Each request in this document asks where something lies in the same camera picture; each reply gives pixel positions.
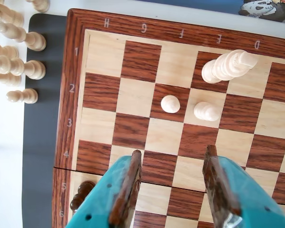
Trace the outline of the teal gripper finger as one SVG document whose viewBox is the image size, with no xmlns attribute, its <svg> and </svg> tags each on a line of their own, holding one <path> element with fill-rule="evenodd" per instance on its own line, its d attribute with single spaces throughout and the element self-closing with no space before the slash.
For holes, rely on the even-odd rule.
<svg viewBox="0 0 285 228">
<path fill-rule="evenodd" d="M 208 145 L 203 176 L 216 228 L 285 228 L 285 213 L 237 163 Z"/>
<path fill-rule="evenodd" d="M 142 154 L 120 157 L 97 184 L 85 181 L 71 201 L 68 228 L 129 228 L 142 177 Z"/>
</svg>

